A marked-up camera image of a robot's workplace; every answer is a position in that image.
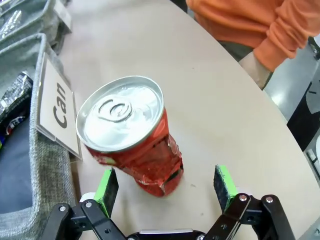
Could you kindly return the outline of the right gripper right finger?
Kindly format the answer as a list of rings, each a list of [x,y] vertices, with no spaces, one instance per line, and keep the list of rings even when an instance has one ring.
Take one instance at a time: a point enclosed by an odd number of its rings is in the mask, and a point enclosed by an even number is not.
[[[214,169],[213,187],[222,211],[203,240],[233,240],[241,225],[250,225],[257,240],[296,240],[279,198],[273,194],[256,199],[238,192],[224,165]]]

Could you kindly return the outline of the grey fabric basket Can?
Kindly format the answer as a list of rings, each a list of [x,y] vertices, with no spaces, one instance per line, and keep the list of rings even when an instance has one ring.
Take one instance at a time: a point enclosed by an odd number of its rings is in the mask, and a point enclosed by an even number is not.
[[[0,149],[0,240],[40,240],[54,205],[76,201],[69,152],[36,129],[45,53],[64,73],[43,33],[0,50],[0,99],[21,72],[33,80],[29,116]]]

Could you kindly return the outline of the crushed red drink can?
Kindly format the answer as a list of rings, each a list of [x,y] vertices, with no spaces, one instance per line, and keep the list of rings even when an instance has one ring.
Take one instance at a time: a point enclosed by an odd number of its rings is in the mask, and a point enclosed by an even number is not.
[[[162,89],[152,79],[130,75],[103,85],[84,101],[75,125],[99,164],[132,176],[147,193],[164,197],[180,183],[182,154],[169,132]]]

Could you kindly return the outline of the white Can label sign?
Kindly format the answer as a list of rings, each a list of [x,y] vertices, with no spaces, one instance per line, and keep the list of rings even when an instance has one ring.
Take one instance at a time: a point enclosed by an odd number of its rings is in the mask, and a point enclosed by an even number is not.
[[[36,129],[59,144],[76,160],[82,159],[76,131],[75,96],[68,79],[45,53],[41,65]]]

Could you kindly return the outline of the orange-sleeved person's left hand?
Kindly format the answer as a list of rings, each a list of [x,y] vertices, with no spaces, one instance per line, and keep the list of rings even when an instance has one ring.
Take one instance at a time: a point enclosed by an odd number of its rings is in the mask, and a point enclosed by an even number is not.
[[[243,59],[241,59],[239,64],[254,80],[257,86],[263,90],[267,85],[272,72],[258,61],[253,52],[250,52]]]

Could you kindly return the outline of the grey fabric basket Plastic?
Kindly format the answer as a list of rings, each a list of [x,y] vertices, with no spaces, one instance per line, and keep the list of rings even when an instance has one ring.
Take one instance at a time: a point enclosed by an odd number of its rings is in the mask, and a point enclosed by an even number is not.
[[[0,0],[0,50],[34,34],[45,34],[59,54],[70,33],[66,6],[72,0]]]

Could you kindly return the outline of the person in orange hoodie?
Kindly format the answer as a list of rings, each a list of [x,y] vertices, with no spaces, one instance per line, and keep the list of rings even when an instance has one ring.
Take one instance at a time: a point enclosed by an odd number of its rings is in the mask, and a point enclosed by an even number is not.
[[[273,72],[320,34],[320,0],[186,0],[216,40],[251,47]]]

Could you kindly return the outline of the dark snack packets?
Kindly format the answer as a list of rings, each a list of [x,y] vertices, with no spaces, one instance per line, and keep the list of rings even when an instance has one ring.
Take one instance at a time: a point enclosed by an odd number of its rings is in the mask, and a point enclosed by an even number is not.
[[[22,71],[0,98],[0,149],[14,128],[29,117],[32,91],[33,80]]]

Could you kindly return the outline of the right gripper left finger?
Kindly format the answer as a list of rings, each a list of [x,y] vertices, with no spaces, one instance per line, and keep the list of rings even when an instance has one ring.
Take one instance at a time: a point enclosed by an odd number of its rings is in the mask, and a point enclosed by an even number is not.
[[[98,240],[128,240],[111,219],[119,189],[114,168],[104,172],[93,198],[71,207],[58,203],[45,226],[45,240],[79,240],[85,231],[93,231]]]

